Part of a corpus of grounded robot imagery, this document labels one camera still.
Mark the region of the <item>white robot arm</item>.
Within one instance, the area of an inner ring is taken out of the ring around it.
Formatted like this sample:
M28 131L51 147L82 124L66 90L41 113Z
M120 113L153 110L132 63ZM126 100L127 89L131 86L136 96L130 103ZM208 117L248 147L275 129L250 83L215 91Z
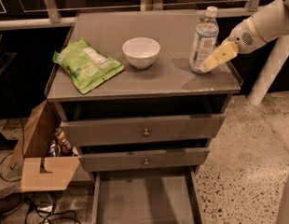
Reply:
M251 53L285 35L289 35L289 0L274 0L239 23L199 64L199 71L207 73L238 54Z

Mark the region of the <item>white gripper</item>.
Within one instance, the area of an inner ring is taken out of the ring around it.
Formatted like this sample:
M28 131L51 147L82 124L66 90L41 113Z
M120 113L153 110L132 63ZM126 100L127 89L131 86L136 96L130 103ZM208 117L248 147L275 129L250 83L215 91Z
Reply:
M201 73L214 70L220 64L235 58L239 54L248 54L262 48L267 42L257 32L253 19L239 23L230 33L229 41L224 41L201 64Z

